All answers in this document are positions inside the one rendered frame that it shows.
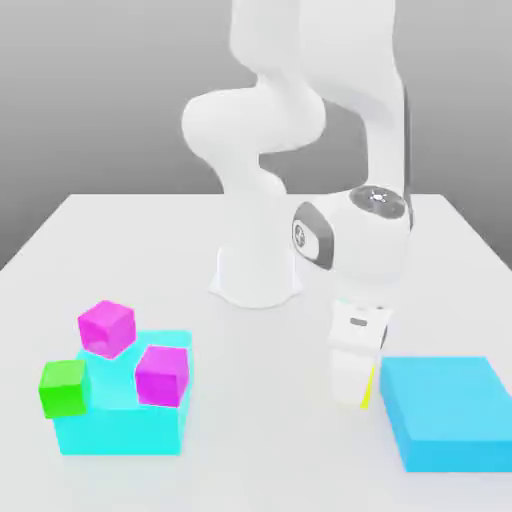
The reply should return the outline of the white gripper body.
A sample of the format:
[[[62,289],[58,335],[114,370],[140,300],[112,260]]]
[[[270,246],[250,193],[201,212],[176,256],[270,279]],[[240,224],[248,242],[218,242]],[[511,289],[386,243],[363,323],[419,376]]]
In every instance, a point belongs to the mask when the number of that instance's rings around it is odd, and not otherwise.
[[[362,405],[372,382],[377,351],[329,349],[331,391],[334,399],[345,405]]]

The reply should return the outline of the small yellow cube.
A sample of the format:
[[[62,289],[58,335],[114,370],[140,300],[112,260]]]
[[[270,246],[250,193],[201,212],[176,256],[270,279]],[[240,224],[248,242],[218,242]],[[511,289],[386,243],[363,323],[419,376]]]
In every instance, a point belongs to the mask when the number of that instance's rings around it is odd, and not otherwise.
[[[376,366],[373,366],[372,369],[371,369],[371,372],[370,372],[370,375],[369,375],[369,378],[368,378],[368,382],[367,382],[367,386],[366,386],[366,389],[365,389],[365,393],[363,395],[363,399],[360,403],[360,408],[361,409],[367,409],[369,407],[369,403],[370,403],[370,399],[371,399],[371,393],[372,393],[372,385],[373,385],[373,379],[374,379],[374,375],[375,375],[375,369],[376,369]]]

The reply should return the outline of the small magenta cube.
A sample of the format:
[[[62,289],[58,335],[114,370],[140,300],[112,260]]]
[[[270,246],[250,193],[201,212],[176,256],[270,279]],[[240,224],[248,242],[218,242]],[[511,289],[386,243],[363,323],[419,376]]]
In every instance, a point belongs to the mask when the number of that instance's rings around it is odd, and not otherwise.
[[[179,407],[189,377],[185,348],[149,345],[135,369],[138,401],[143,405]]]
[[[83,348],[112,360],[136,340],[135,311],[108,300],[78,317]]]

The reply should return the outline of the small green cube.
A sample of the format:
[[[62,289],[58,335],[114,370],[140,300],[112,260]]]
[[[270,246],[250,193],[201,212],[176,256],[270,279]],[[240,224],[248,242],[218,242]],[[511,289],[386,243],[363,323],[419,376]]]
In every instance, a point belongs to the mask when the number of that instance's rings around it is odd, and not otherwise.
[[[38,392],[47,419],[85,415],[91,393],[86,361],[73,359],[47,362]]]

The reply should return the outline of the large blue box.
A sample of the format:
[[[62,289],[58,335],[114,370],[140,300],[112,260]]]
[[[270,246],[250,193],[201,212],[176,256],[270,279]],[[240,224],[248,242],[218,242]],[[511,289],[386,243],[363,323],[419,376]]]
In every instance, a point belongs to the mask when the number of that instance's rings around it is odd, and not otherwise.
[[[380,393],[408,472],[512,473],[512,395],[484,357],[385,357]]]

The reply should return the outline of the large cyan box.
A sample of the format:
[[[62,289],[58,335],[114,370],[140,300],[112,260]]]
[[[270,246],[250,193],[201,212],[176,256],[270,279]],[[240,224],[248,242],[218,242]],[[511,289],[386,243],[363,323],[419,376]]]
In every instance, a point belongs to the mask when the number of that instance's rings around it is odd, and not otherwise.
[[[113,360],[80,350],[91,383],[87,413],[53,420],[63,455],[178,455],[190,405],[187,388],[177,407],[141,404],[135,368],[146,348],[182,348],[194,370],[192,333],[186,330],[139,331],[134,343]]]

